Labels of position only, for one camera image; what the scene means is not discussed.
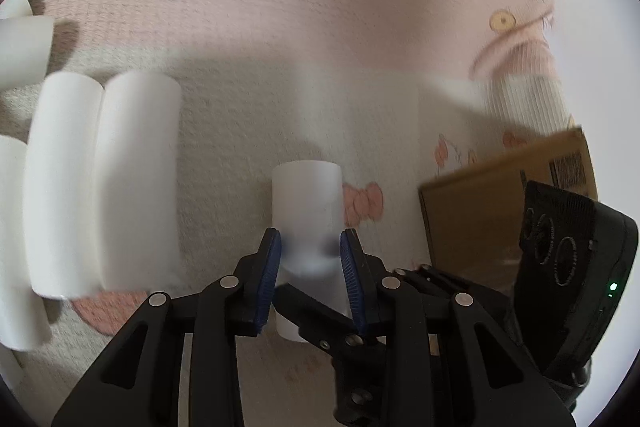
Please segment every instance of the brown box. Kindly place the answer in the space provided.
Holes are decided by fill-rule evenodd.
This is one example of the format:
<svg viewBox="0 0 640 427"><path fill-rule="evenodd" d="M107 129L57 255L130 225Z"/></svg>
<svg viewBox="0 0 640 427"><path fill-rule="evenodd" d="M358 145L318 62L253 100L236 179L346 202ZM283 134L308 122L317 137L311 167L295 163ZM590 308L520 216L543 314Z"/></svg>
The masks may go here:
<svg viewBox="0 0 640 427"><path fill-rule="evenodd" d="M528 180L596 199L582 130L536 140L420 187L433 266L508 291L520 261L518 238Z"/></svg>

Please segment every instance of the white cylinder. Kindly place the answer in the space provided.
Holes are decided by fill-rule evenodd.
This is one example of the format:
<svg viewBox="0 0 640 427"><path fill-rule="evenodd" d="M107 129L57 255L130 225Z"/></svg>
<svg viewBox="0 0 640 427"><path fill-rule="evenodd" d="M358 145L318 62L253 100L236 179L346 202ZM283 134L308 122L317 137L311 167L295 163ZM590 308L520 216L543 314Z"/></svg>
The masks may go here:
<svg viewBox="0 0 640 427"><path fill-rule="evenodd" d="M42 298L31 289L22 231L27 145L0 136L0 343L28 351L51 337Z"/></svg>
<svg viewBox="0 0 640 427"><path fill-rule="evenodd" d="M53 17L0 20L0 89L42 82L52 38Z"/></svg>
<svg viewBox="0 0 640 427"><path fill-rule="evenodd" d="M340 263L344 229L342 171L334 163L297 161L272 175L272 221L282 236L278 284L290 283L344 315L349 301ZM302 341L297 327L276 315L286 339Z"/></svg>
<svg viewBox="0 0 640 427"><path fill-rule="evenodd" d="M28 0L3 0L0 4L0 19L13 17L31 17L31 5Z"/></svg>
<svg viewBox="0 0 640 427"><path fill-rule="evenodd" d="M160 289L179 268L180 86L130 71L105 87L95 150L98 264L108 291Z"/></svg>
<svg viewBox="0 0 640 427"><path fill-rule="evenodd" d="M0 344L0 377L2 377L6 386L11 391L14 391L23 376L24 371L18 364L18 361L15 360L11 349Z"/></svg>
<svg viewBox="0 0 640 427"><path fill-rule="evenodd" d="M31 122L22 213L31 285L45 297L99 290L91 198L102 93L83 74L50 74Z"/></svg>

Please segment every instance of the silver rivet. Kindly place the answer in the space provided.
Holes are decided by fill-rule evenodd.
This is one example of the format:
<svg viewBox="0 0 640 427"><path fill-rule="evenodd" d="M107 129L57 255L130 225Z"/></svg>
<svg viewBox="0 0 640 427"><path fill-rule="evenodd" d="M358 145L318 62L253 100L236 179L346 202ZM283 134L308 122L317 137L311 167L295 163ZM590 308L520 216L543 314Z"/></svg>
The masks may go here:
<svg viewBox="0 0 640 427"><path fill-rule="evenodd" d="M364 405L366 402L373 400L373 396L365 389L355 389L351 393L351 401L356 405Z"/></svg>
<svg viewBox="0 0 640 427"><path fill-rule="evenodd" d="M149 304L152 306L162 306L166 302L166 295L164 293L154 293L149 297Z"/></svg>
<svg viewBox="0 0 640 427"><path fill-rule="evenodd" d="M222 279L220 279L220 286L223 288L235 288L238 286L238 277L235 275L225 275Z"/></svg>
<svg viewBox="0 0 640 427"><path fill-rule="evenodd" d="M471 306L474 303L474 298L468 293L459 293L456 295L456 302L460 306Z"/></svg>
<svg viewBox="0 0 640 427"><path fill-rule="evenodd" d="M362 337L359 335L348 335L344 338L344 341L349 344L351 347L357 347L364 344Z"/></svg>
<svg viewBox="0 0 640 427"><path fill-rule="evenodd" d="M395 290L400 287L400 280L396 277L385 277L382 280L382 285L388 290Z"/></svg>

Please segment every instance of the barcode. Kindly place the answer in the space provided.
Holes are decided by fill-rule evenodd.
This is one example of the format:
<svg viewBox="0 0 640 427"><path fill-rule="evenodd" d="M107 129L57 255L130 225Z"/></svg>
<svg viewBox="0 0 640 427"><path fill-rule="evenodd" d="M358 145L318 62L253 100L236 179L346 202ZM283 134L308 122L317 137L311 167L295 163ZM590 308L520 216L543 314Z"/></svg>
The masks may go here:
<svg viewBox="0 0 640 427"><path fill-rule="evenodd" d="M554 187L572 188L587 183L587 176L582 167L582 156L579 152L550 161L549 169Z"/></svg>

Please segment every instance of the beige fabric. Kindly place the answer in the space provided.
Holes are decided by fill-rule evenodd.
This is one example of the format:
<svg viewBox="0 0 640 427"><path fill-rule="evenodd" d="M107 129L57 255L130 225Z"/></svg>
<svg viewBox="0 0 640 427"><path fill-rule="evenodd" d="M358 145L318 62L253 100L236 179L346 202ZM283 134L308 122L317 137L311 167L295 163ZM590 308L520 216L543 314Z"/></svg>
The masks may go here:
<svg viewBox="0 0 640 427"><path fill-rule="evenodd" d="M413 267L428 260L418 184L568 122L542 36L552 0L31 1L59 19L52 70L182 86L174 295L254 251L281 162L340 164L366 250ZM26 138L37 92L0 94L1 133ZM18 397L43 424L106 343L68 304L53 328L20 356ZM239 365L248 427L334 425L324 354L269 325L239 342Z"/></svg>

